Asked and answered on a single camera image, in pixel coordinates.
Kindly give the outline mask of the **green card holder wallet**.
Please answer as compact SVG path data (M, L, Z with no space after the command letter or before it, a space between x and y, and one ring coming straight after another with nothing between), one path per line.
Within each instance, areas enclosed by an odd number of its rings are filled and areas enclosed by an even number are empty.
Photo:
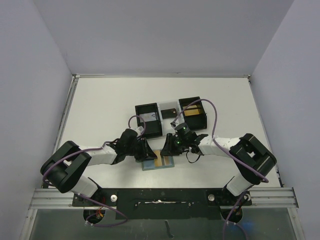
M155 159L136 160L136 163L141 164L143 171L160 170L166 168L173 168L174 158L172 156L160 156Z

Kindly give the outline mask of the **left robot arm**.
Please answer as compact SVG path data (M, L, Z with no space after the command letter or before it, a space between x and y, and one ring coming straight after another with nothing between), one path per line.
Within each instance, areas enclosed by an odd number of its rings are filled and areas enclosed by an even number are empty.
M116 165L126 157L137 162L154 160L157 155L143 137L144 128L127 128L122 135L106 141L100 147L81 148L72 140L66 141L41 167L42 181L57 188L60 193L83 194L88 204L100 203L102 193L93 180L83 175L92 165Z

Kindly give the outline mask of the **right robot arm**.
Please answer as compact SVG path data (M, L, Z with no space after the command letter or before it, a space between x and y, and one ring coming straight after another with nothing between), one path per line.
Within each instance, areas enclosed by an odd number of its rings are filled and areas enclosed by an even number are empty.
M193 153L198 156L215 155L229 157L239 173L231 178L222 192L223 200L230 205L252 186L268 183L267 175L277 164L276 157L251 133L242 137L223 138L208 134L196 134L186 123L179 124L175 133L166 135L161 156L179 156Z

